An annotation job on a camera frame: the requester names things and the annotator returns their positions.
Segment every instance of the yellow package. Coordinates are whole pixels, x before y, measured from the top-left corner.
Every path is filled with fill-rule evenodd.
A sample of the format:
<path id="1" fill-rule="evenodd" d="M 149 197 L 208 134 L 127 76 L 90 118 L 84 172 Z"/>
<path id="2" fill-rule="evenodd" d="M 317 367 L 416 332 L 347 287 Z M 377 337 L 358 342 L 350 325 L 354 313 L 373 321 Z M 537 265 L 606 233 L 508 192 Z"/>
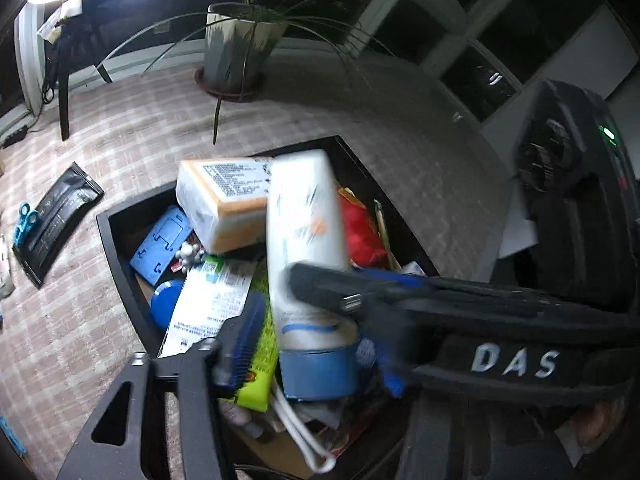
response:
<path id="1" fill-rule="evenodd" d="M 269 297 L 269 282 L 267 265 L 265 262 L 258 264 L 250 290 L 258 290 Z M 269 406 L 269 391 L 271 380 L 278 364 L 278 346 L 273 329 L 273 317 L 271 316 L 271 303 L 267 299 L 266 312 L 262 333 L 258 338 L 254 358 L 247 371 L 247 377 L 242 388 L 236 391 L 232 400 L 238 406 L 266 412 Z"/>

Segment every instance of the potted plant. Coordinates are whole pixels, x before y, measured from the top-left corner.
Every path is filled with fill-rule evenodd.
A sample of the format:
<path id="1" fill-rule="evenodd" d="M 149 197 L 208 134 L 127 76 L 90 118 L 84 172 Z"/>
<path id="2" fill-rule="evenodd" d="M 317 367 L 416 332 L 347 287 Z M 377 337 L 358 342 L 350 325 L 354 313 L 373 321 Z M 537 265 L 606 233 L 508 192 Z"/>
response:
<path id="1" fill-rule="evenodd" d="M 202 85 L 220 98 L 243 98 L 289 22 L 279 12 L 247 3 L 209 6 L 207 25 Z"/>

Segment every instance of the cable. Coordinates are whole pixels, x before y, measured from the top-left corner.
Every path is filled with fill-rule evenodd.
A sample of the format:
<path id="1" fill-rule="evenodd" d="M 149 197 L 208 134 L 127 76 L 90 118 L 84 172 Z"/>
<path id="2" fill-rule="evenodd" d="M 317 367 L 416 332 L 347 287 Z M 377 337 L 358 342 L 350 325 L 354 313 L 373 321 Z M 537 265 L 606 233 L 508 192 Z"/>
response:
<path id="1" fill-rule="evenodd" d="M 272 469 L 270 467 L 265 467 L 261 465 L 251 465 L 251 464 L 234 464 L 235 469 L 239 469 L 240 471 L 259 471 L 261 473 L 274 474 L 278 475 L 280 478 L 284 478 L 285 480 L 302 480 L 299 476 L 291 475 L 289 473 L 285 473 L 284 471 L 278 471 L 277 469 Z"/>
<path id="2" fill-rule="evenodd" d="M 35 120 L 33 121 L 33 123 L 31 123 L 28 127 L 27 127 L 27 131 L 31 132 L 31 129 L 37 124 L 37 122 L 40 120 L 40 116 L 42 115 L 42 111 L 44 110 L 45 105 L 50 104 L 51 102 L 53 102 L 53 99 L 56 95 L 54 89 L 53 89 L 53 85 L 51 83 L 51 79 L 49 76 L 49 72 L 50 72 L 50 61 L 49 58 L 45 57 L 45 62 L 44 62 L 44 79 L 42 80 L 42 86 L 40 88 L 40 110 L 38 110 L 38 114 L 36 115 Z"/>
<path id="3" fill-rule="evenodd" d="M 298 449 L 302 452 L 302 456 L 309 466 L 309 469 L 314 473 L 327 473 L 331 471 L 335 466 L 335 456 L 322 447 L 298 418 L 296 412 L 293 411 L 293 408 L 289 405 L 287 399 L 285 399 L 276 379 L 271 382 L 270 405 L 273 407 L 280 421 L 284 424 L 284 427 L 298 446 Z M 321 465 L 318 464 L 314 452 L 316 455 L 324 458 L 324 463 Z"/>

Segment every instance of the metal screw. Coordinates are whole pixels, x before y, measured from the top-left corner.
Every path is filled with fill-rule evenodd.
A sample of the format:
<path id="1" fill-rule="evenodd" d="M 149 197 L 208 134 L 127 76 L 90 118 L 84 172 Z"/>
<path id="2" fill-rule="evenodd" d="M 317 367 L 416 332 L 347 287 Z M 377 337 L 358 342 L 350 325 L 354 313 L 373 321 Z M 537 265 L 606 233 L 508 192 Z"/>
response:
<path id="1" fill-rule="evenodd" d="M 342 309 L 345 312 L 352 312 L 354 310 L 358 310 L 362 306 L 362 295 L 353 294 L 352 296 L 347 296 L 342 300 Z"/>
<path id="2" fill-rule="evenodd" d="M 200 348 L 199 350 L 202 350 L 203 352 L 208 352 L 209 350 L 211 350 L 213 348 L 213 343 L 216 339 L 213 337 L 207 337 L 205 339 L 203 339 L 200 342 Z"/>
<path id="3" fill-rule="evenodd" d="M 142 366 L 144 363 L 146 363 L 147 359 L 148 356 L 145 352 L 136 352 L 135 354 L 133 354 L 133 362 L 131 364 L 134 366 Z"/>

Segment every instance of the white toy figure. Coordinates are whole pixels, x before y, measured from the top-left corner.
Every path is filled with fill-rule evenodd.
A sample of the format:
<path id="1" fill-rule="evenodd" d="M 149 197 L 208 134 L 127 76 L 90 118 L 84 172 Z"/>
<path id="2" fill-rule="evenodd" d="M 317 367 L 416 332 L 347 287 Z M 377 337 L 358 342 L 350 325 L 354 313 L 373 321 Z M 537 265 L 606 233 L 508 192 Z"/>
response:
<path id="1" fill-rule="evenodd" d="M 186 274 L 191 270 L 191 267 L 199 264 L 204 252 L 204 249 L 201 249 L 198 244 L 191 245 L 188 242 L 183 242 L 180 249 L 175 252 L 176 259 L 182 264 L 182 273 Z"/>

